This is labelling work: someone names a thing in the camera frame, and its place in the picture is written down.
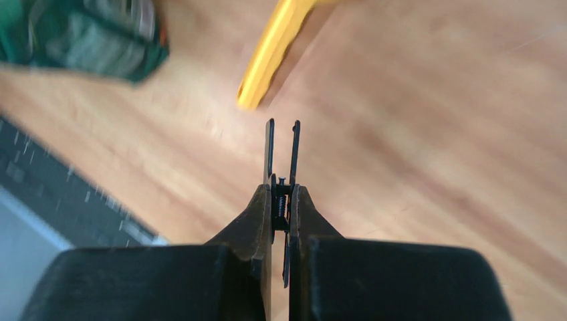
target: green bag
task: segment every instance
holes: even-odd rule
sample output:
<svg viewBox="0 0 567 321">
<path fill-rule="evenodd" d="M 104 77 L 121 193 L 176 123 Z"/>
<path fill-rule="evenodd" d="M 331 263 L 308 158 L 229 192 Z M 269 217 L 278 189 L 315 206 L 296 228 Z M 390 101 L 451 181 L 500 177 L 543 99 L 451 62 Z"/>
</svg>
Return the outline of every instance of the green bag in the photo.
<svg viewBox="0 0 567 321">
<path fill-rule="evenodd" d="M 151 0 L 0 0 L 0 62 L 139 82 L 168 55 Z"/>
</svg>

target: yellow object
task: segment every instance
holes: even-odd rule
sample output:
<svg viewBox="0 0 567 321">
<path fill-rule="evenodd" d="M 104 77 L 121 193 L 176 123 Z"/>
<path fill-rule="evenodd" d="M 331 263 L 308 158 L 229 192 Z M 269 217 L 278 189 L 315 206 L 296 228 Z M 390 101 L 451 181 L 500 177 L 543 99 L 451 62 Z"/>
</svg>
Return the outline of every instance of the yellow object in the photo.
<svg viewBox="0 0 567 321">
<path fill-rule="evenodd" d="M 242 109 L 258 107 L 286 49 L 296 38 L 311 9 L 316 4 L 332 1 L 279 0 L 238 89 L 237 103 Z"/>
</svg>

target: wood grain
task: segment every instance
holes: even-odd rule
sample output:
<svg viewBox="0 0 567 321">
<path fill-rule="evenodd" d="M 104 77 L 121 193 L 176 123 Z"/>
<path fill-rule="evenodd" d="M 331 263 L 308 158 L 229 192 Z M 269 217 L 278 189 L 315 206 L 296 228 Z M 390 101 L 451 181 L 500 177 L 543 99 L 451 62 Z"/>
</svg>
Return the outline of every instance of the wood grain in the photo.
<svg viewBox="0 0 567 321">
<path fill-rule="evenodd" d="M 3 113 L 175 243 L 244 208 L 270 117 L 286 173 L 300 119 L 298 182 L 344 235 L 475 248 L 517 320 L 565 319 L 567 2 L 345 0 L 254 113 L 235 94 L 275 0 L 162 6 L 147 83 L 4 70 Z"/>
</svg>

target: yellow tool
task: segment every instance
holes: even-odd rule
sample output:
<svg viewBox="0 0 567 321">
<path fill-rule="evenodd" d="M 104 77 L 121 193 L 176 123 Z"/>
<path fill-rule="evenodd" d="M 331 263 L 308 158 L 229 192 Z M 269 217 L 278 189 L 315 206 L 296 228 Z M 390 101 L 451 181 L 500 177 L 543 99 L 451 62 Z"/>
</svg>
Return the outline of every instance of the yellow tool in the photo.
<svg viewBox="0 0 567 321">
<path fill-rule="evenodd" d="M 240 107 L 258 107 L 284 59 L 286 49 L 296 38 L 308 13 L 319 3 L 334 1 L 279 0 L 238 89 L 237 103 Z"/>
</svg>

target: green fabric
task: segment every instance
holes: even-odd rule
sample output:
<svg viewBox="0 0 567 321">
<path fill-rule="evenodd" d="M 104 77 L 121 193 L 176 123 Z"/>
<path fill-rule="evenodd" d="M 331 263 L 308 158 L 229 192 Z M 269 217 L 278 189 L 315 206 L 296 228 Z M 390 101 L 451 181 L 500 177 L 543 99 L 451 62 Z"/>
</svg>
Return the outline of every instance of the green fabric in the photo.
<svg viewBox="0 0 567 321">
<path fill-rule="evenodd" d="M 151 0 L 0 0 L 0 61 L 139 82 L 169 55 Z"/>
</svg>

